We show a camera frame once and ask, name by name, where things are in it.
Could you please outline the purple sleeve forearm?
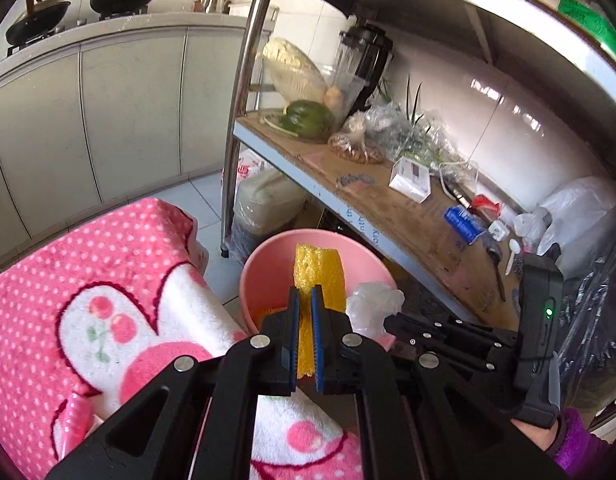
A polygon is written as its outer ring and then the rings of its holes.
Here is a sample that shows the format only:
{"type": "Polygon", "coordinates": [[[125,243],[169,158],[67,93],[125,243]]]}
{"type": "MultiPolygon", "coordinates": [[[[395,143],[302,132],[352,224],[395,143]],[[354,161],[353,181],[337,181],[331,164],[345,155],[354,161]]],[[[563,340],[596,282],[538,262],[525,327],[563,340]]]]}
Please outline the purple sleeve forearm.
{"type": "Polygon", "coordinates": [[[600,470],[610,444],[591,434],[575,408],[565,408],[559,415],[556,437],[546,454],[570,479],[584,479],[600,470]]]}

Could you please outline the person right hand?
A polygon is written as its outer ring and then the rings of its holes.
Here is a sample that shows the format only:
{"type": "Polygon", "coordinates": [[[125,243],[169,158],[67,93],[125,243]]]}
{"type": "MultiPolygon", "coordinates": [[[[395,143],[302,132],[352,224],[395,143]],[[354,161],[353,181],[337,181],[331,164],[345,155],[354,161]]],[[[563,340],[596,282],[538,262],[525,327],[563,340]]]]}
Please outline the person right hand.
{"type": "Polygon", "coordinates": [[[510,422],[538,448],[541,448],[543,452],[546,452],[552,446],[559,429],[559,422],[554,422],[550,428],[533,426],[528,424],[528,422],[522,422],[517,419],[512,419],[510,422]]]}

